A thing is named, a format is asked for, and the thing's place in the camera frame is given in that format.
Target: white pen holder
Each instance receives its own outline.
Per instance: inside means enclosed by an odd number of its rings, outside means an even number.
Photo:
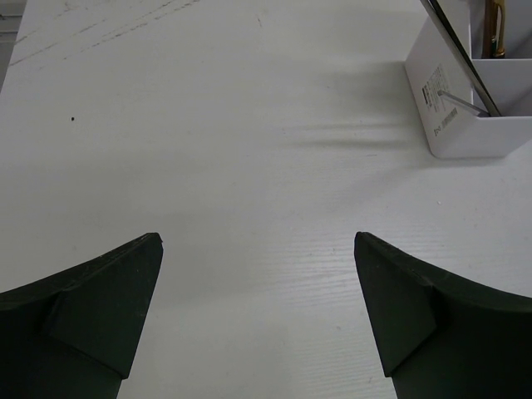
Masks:
[[[451,50],[427,19],[406,74],[431,152],[438,158],[502,157],[532,139],[532,0],[506,1],[506,59],[480,59],[484,0],[440,0],[502,117],[478,116],[447,91],[485,110]]]

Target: white table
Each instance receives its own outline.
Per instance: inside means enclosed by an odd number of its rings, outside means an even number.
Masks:
[[[165,241],[120,398],[393,398],[358,230],[532,296],[532,145],[430,155],[417,0],[168,1],[29,0],[0,96],[0,291]]]

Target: wood grain texture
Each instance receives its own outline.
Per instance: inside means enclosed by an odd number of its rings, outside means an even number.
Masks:
[[[393,398],[359,230],[532,295],[531,147],[430,155],[417,0],[167,2],[30,0],[0,96],[0,290],[164,240],[121,398]]]

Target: silver metal rod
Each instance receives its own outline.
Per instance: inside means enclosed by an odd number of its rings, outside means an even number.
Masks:
[[[460,108],[463,108],[466,111],[469,111],[474,116],[490,116],[486,111],[484,111],[482,108],[479,108],[478,106],[474,106],[473,104],[470,104],[469,102],[462,100],[460,97],[453,96],[451,93],[448,93],[447,91],[439,90],[438,96],[443,97],[445,100],[449,101],[451,104],[454,104],[455,106],[459,106]]]

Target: gold pen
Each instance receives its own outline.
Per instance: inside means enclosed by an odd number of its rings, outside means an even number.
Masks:
[[[505,50],[505,22],[506,22],[506,0],[494,0],[495,6],[495,19],[492,26],[493,36],[493,50],[491,53],[492,58],[504,58],[506,55]]]
[[[505,57],[505,0],[485,0],[482,58]]]
[[[484,37],[482,40],[482,58],[491,58],[493,54],[493,21],[495,14],[494,0],[485,0]]]

